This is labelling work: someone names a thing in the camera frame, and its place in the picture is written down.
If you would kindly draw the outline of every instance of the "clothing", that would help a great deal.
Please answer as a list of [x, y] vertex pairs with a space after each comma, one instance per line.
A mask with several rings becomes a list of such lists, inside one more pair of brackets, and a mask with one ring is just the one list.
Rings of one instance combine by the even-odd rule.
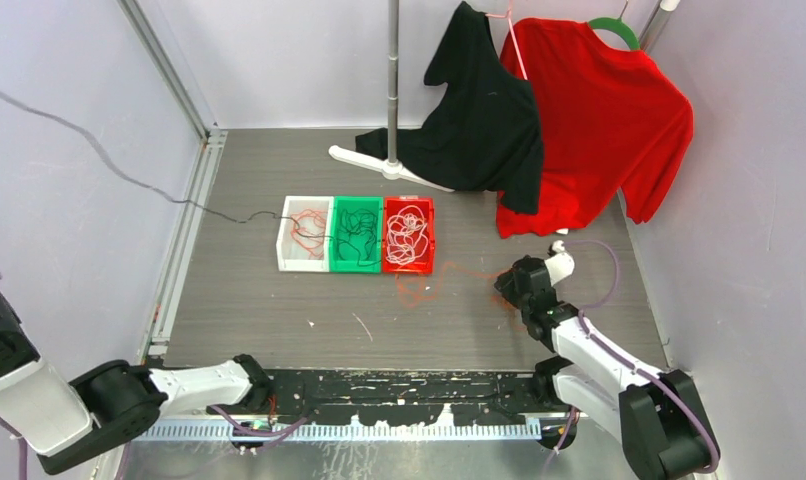
[[[693, 135], [691, 105], [642, 51], [607, 46], [585, 23], [528, 18], [515, 36], [541, 114], [539, 209], [498, 206], [502, 237], [587, 226], [622, 189], [627, 216], [662, 203]], [[511, 38], [500, 60], [521, 76]]]
[[[424, 84], [447, 83], [417, 130], [398, 131], [398, 155], [414, 174], [454, 190], [500, 190], [510, 211], [536, 213], [544, 146], [529, 82], [500, 64], [488, 19], [459, 4]], [[387, 129], [356, 137], [356, 151], [388, 156]]]

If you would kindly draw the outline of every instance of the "red sleeve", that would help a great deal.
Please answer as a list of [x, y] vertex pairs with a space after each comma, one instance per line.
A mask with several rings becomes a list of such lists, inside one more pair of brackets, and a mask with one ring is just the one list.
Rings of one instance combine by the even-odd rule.
[[692, 141], [694, 117], [691, 105], [684, 103], [667, 126], [657, 129], [658, 136], [621, 185], [627, 216], [636, 223], [647, 222], [659, 209]]

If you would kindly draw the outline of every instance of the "white thread scrap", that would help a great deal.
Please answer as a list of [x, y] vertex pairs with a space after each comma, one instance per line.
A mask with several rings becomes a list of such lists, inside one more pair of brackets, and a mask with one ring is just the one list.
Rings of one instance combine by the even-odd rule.
[[364, 329], [365, 329], [365, 333], [367, 333], [367, 334], [368, 334], [368, 338], [370, 338], [370, 339], [371, 339], [371, 341], [373, 342], [373, 341], [374, 341], [374, 336], [373, 336], [373, 335], [371, 335], [371, 331], [370, 331], [370, 330], [368, 330], [368, 327], [367, 327], [367, 326], [365, 326], [365, 322], [363, 322], [361, 318], [359, 318], [358, 316], [356, 316], [356, 314], [355, 314], [355, 313], [353, 314], [353, 318], [355, 318], [356, 320], [358, 320], [358, 321], [359, 321], [359, 323], [361, 323], [361, 324], [362, 324], [362, 328], [364, 328]]
[[420, 207], [406, 205], [396, 215], [388, 217], [386, 227], [385, 241], [388, 248], [385, 259], [389, 263], [409, 265], [427, 253], [427, 218]]

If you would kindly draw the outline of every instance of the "white wall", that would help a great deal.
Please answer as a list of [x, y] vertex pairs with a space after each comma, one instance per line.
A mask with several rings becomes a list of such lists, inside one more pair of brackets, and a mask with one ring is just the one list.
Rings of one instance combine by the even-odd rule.
[[[503, 13], [507, 0], [470, 0]], [[420, 125], [442, 88], [423, 76], [458, 0], [400, 2], [400, 122]], [[171, 58], [187, 61], [223, 128], [386, 124], [388, 2], [385, 0], [142, 0], [159, 19]], [[623, 0], [517, 0], [528, 16], [588, 21], [618, 16]], [[624, 14], [638, 35], [655, 0], [632, 0]], [[491, 20], [498, 49], [506, 22]]]
[[652, 52], [695, 138], [635, 229], [725, 480], [806, 479], [806, 0], [684, 1]]
[[[185, 192], [199, 140], [116, 2], [0, 0], [0, 89]], [[135, 356], [179, 211], [118, 180], [76, 133], [0, 102], [0, 288], [68, 378]], [[16, 451], [0, 429], [0, 479], [16, 477]], [[34, 454], [30, 470], [44, 478]]]

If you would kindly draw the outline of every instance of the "pink hanger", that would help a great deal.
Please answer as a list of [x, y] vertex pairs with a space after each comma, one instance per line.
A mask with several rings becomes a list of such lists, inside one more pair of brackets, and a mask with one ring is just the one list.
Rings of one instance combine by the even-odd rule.
[[509, 9], [506, 10], [506, 14], [504, 15], [497, 15], [495, 13], [486, 13], [486, 17], [491, 18], [505, 18], [507, 22], [509, 22], [509, 34], [512, 35], [512, 43], [515, 44], [515, 54], [518, 55], [518, 64], [521, 66], [521, 74], [524, 76], [524, 80], [529, 80], [527, 78], [527, 69], [524, 68], [524, 59], [521, 58], [521, 49], [518, 48], [518, 39], [515, 38], [515, 28], [512, 26], [512, 4], [515, 3], [515, 0], [509, 0]]

